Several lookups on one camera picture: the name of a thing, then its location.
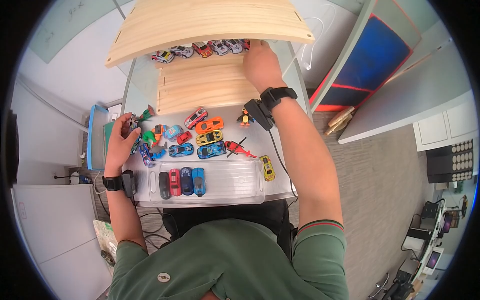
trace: floor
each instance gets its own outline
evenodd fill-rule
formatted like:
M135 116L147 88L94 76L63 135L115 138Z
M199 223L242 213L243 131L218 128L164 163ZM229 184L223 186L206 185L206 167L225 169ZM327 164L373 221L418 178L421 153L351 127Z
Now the floor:
M320 134L327 128L335 112L315 112L313 122ZM414 213L421 211L432 198L427 183L426 156L417 152L412 125L385 132L360 141L339 145L339 133L324 137L336 164L340 185L347 252L345 271L350 299L363 300L374 291L386 272L395 274L408 252L400 250ZM90 178L97 172L82 168ZM103 190L101 175L96 186ZM100 198L108 209L105 194ZM109 220L96 196L100 220ZM157 213L155 208L138 208L138 214ZM159 214L141 218L145 231L161 228ZM290 206L290 221L298 224L298 202ZM169 234L161 228L148 237L149 253L153 253Z

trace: green polo shirt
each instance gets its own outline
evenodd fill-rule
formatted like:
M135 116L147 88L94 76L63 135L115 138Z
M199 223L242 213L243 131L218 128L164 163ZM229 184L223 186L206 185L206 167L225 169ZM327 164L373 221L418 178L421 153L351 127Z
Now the green polo shirt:
M197 225L152 255L118 245L108 299L347 300L343 227L311 222L299 229L290 262L263 225L224 219Z

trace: clear plastic tray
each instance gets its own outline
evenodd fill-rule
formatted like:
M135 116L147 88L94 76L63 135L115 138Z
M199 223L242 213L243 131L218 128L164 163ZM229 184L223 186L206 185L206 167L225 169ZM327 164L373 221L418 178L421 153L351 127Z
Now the clear plastic tray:
M205 195L160 197L158 174L183 167L203 168ZM260 204L265 200L263 165L259 159L153 161L148 166L148 192L153 204Z

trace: shirt button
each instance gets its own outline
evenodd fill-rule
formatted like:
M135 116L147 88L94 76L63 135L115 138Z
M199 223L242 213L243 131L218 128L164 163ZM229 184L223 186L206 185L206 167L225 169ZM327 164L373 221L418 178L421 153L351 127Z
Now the shirt button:
M158 274L158 276L156 278L160 282L169 282L170 281L170 275L168 275L167 273L160 273L160 274Z

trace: hand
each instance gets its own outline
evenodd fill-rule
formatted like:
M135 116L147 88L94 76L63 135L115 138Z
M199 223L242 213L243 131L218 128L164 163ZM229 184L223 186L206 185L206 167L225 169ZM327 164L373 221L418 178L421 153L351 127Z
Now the hand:
M127 138L123 138L128 133L130 127L126 122L132 116L131 112L121 115L115 120L112 127L112 133L108 141L107 161L105 162L105 177L116 177L121 174L121 167L130 156L130 150L133 143L138 139L141 128L136 128Z
M266 41L250 40L250 50L243 58L243 73L260 94L269 87L287 87L278 58Z

